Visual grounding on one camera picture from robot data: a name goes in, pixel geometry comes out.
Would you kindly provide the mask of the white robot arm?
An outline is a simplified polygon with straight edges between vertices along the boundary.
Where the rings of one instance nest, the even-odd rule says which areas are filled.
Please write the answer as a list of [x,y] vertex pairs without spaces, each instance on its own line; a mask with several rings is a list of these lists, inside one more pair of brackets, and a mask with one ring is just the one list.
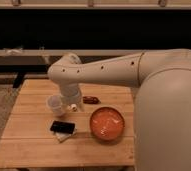
[[144,51],[86,64],[69,53],[49,67],[48,77],[66,104],[80,101],[81,83],[136,87],[136,171],[191,171],[191,50]]

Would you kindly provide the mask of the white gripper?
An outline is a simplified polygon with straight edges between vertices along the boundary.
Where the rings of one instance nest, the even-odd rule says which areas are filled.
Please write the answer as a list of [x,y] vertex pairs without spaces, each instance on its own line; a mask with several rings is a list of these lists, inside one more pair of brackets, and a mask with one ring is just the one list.
[[78,84],[67,84],[59,87],[63,104],[69,109],[69,105],[76,104],[78,111],[82,111],[82,92]]

